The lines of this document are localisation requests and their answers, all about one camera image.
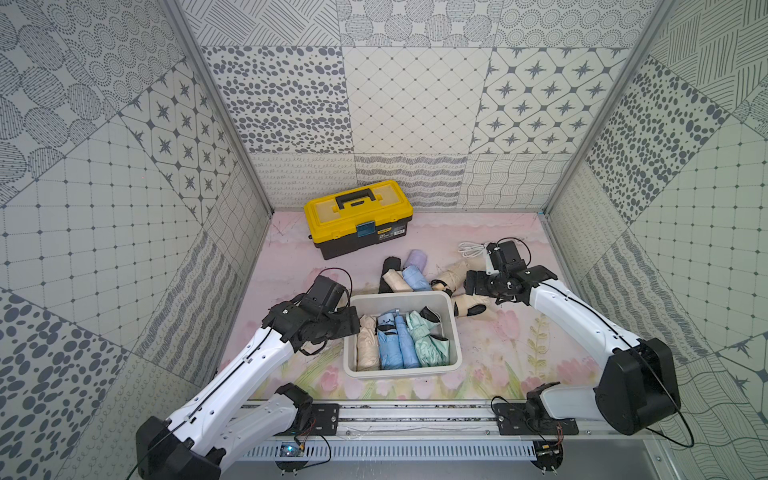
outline toolbox handle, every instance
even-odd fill
[[[376,196],[373,194],[370,188],[366,188],[365,190],[358,190],[357,192],[352,192],[350,194],[346,195],[339,195],[336,197],[336,205],[339,206],[339,210],[344,210],[344,204],[348,204],[349,202],[353,200],[358,200],[360,198],[369,198],[372,202],[376,201]]]

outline toolbox latch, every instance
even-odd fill
[[[357,236],[364,237],[365,235],[370,235],[371,233],[374,233],[376,231],[376,222],[374,220],[371,220],[369,222],[361,223],[356,228],[357,228]]]

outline white plastic bin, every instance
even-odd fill
[[[425,306],[440,315],[442,336],[449,341],[449,364],[447,366],[428,366],[419,369],[374,370],[357,372],[357,335],[344,339],[344,371],[356,379],[396,379],[402,377],[430,376],[448,373],[462,366],[462,348],[458,344],[456,319],[453,317],[453,304],[444,292],[407,292],[377,293],[375,295],[355,295],[350,305],[357,307],[360,316],[379,316],[395,308],[401,313],[421,310]]]

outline mounting plate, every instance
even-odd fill
[[[339,404],[313,403],[310,419],[315,420],[310,435],[335,435],[336,428],[339,426]],[[301,432],[296,430],[286,430],[277,435],[297,435],[299,433]]]
[[[499,435],[557,435],[558,423],[564,435],[578,435],[578,425],[574,419],[542,419],[538,430],[525,411],[524,403],[497,403],[493,406],[497,412],[496,425]]]

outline white cable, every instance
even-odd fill
[[[480,257],[485,253],[487,243],[461,242],[458,245],[458,252],[464,258]]]

